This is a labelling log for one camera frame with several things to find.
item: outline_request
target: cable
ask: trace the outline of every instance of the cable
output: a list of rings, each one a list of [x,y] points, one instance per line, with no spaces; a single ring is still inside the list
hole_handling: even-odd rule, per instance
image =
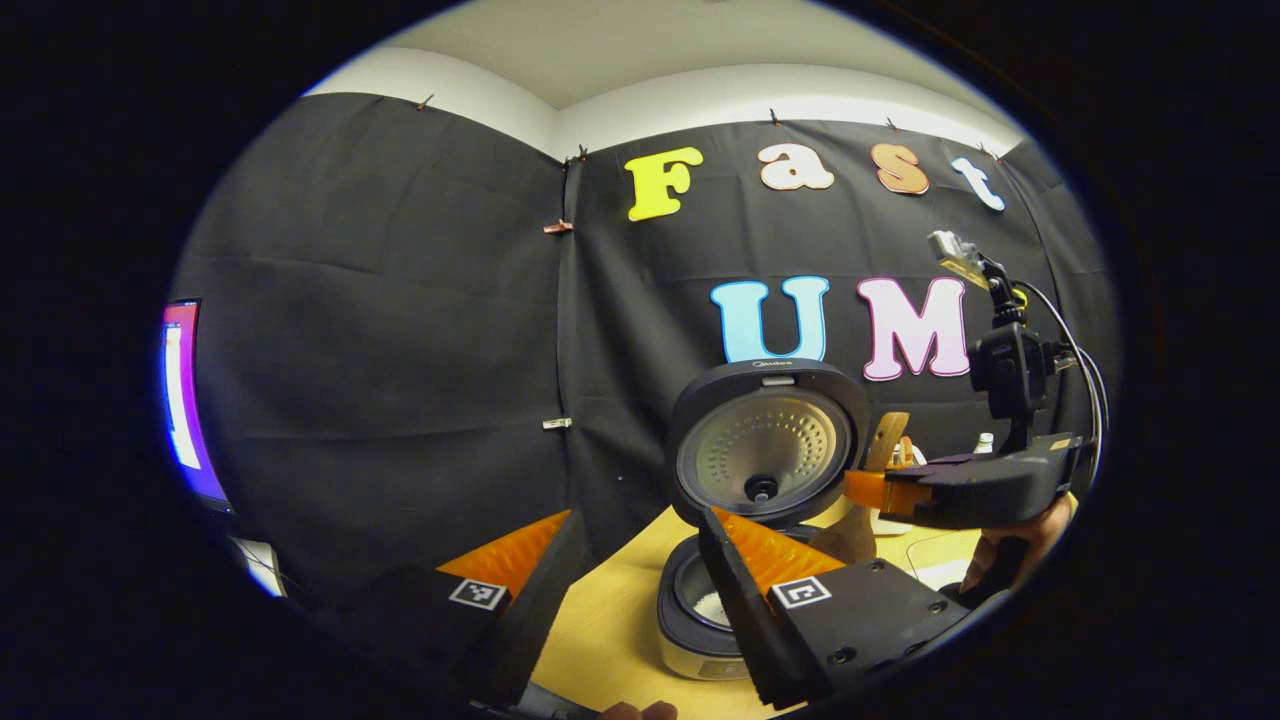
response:
[[[1012,281],[1012,283],[1015,287],[1025,287],[1039,297],[1041,302],[1044,304],[1044,307],[1053,314],[1053,319],[1057,320],[1057,325],[1062,328],[1062,334],[1066,336],[1066,342],[1071,346],[1071,352],[1075,354],[1078,360],[1082,360],[1078,364],[1080,365],[1080,373],[1084,375],[1085,388],[1089,391],[1089,410],[1092,411],[1091,420],[1093,424],[1093,468],[1089,471],[1089,488],[1092,488],[1093,482],[1098,478],[1098,465],[1102,462],[1102,402],[1098,398],[1098,388],[1093,384],[1093,372],[1096,372],[1097,365],[1093,365],[1092,359],[1084,360],[1087,356],[1080,350],[1080,346],[1075,343],[1075,337],[1071,334],[1071,329],[1066,327],[1066,320],[1062,319],[1057,307],[1050,302],[1048,297],[1046,297],[1043,292],[1028,282]],[[1101,383],[1101,380],[1102,375],[1098,374],[1098,382]]]
[[[1093,377],[1098,382],[1098,393],[1102,396],[1102,427],[1105,432],[1111,432],[1111,406],[1107,404],[1107,386],[1102,382],[1102,370],[1098,370],[1098,364],[1093,361],[1093,357],[1083,347],[1080,348],[1080,356],[1093,369]]]
[[[232,539],[234,539],[237,547],[239,547],[242,551],[244,551],[244,555],[247,555],[250,560],[252,560],[253,562],[257,562],[262,568],[266,568],[268,570],[270,570],[271,574],[275,575],[276,580],[282,580],[280,582],[282,594],[287,594],[287,593],[284,593],[284,582],[285,580],[291,585],[293,585],[294,588],[302,589],[302,585],[300,585],[293,578],[285,575],[284,573],[282,573],[282,571],[276,570],[275,568],[268,565],[266,562],[262,562],[261,560],[259,560],[257,555],[253,555],[253,551],[250,550],[248,546],[244,544],[239,538],[232,538]]]

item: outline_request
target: table surface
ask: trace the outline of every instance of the table surface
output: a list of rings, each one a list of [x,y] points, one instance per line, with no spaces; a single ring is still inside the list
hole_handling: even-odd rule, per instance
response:
[[[827,527],[849,507],[849,501],[840,498],[805,524]],[[676,546],[695,532],[668,507],[622,550],[573,583],[532,682],[600,710],[618,701],[646,707],[663,700],[678,708],[681,720],[755,720],[785,712],[762,705],[750,679],[692,680],[662,662],[657,618],[662,568]],[[902,536],[876,538],[877,556],[914,577],[916,569],[968,561],[978,536],[979,530],[913,528]]]

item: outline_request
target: white container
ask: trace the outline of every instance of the white container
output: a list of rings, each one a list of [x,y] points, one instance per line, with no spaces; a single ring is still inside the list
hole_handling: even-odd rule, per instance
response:
[[[920,452],[920,446],[914,443],[911,445],[911,457],[913,460],[915,460],[916,465],[924,465],[927,462],[927,460],[924,460],[924,454]],[[893,523],[892,520],[881,520],[879,510],[874,507],[872,509],[870,515],[872,515],[872,532],[876,533],[877,536],[904,536],[909,533],[911,528],[915,527],[908,523]]]

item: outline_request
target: black curtain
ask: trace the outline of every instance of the black curtain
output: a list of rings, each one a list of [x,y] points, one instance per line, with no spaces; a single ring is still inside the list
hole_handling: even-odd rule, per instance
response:
[[[778,143],[814,150],[836,177],[831,187],[767,187],[756,154]],[[870,156],[877,143],[913,150],[929,188],[916,196],[883,187]],[[625,164],[681,147],[695,147],[704,158],[689,168],[689,190],[671,193],[681,209],[628,220],[635,190]],[[867,301],[856,293],[860,281],[892,278],[922,310],[929,283],[951,277],[925,241],[932,231],[950,229],[977,242],[1015,278],[1041,288],[1114,378],[1120,361],[1117,315],[1107,305],[1114,295],[1101,272],[1100,250],[1048,161],[1030,145],[1010,156],[997,164],[984,152],[920,133],[800,120],[672,132],[575,163],[568,193],[575,229],[561,275],[561,370],[575,423],[571,471],[581,480],[589,518],[598,519],[591,528],[598,544],[620,547],[667,505],[666,420],[691,379],[726,361],[721,310],[710,300],[712,290],[723,283],[768,286],[762,304],[765,347],[786,354],[799,336],[795,304],[781,292],[781,283],[796,275],[826,278],[831,288],[823,296],[823,360],[861,382],[873,402],[873,421],[887,411],[910,413],[906,434],[933,457],[972,451],[980,432],[992,432],[998,447],[1009,424],[991,419],[984,396],[973,392],[968,375],[937,377],[925,369],[887,382],[865,380],[872,322]],[[992,192],[1005,200],[1004,211],[982,204],[951,168],[956,158],[987,174]],[[1060,295],[1064,290],[1068,301]],[[966,286],[963,309],[966,340],[991,329],[992,304],[982,288]],[[1060,337],[1052,315],[1034,299],[1029,325],[1044,340]],[[1060,398],[1059,382],[1050,380],[1053,407],[1037,416],[1037,432],[1087,433],[1083,383],[1068,384],[1070,397]],[[1064,414],[1062,407],[1073,413]]]
[[[931,187],[886,190],[870,147],[905,145]],[[777,191],[756,154],[797,143],[835,174]],[[704,160],[678,213],[627,219],[635,158]],[[1006,204],[989,210],[951,168],[966,158]],[[552,236],[558,218],[573,231]],[[1083,215],[1033,147],[1002,164],[914,132],[838,122],[733,123],[594,151],[564,168],[497,131],[360,94],[298,100],[241,158],[200,218],[174,297],[202,300],[197,373],[215,465],[244,521],[323,602],[398,562],[438,562],[564,507],[593,560],[667,505],[672,405],[726,361],[710,291],[769,287],[765,346],[797,342],[790,277],[818,275],[824,360],[879,414],[911,414],[931,457],[1006,434],[968,375],[863,378],[872,324],[856,286],[895,279],[919,311],[951,277],[925,237],[950,229],[1057,304],[1108,380],[1116,315]],[[968,286],[966,340],[991,328]],[[1057,338],[1033,301],[1030,327]],[[1088,430],[1083,386],[1052,379],[1037,430]],[[570,416],[566,430],[543,420]]]
[[[559,163],[362,94],[298,100],[195,227],[196,372],[246,525],[323,602],[570,503],[556,387]],[[289,592],[298,594],[297,588]]]

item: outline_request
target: monitor screen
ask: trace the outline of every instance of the monitor screen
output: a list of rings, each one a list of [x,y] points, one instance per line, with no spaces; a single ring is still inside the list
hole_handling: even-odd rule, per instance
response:
[[[196,318],[200,301],[173,302],[164,311],[164,345],[160,356],[164,410],[173,452],[191,489],[229,510],[227,493],[214,474],[209,450],[196,411]]]

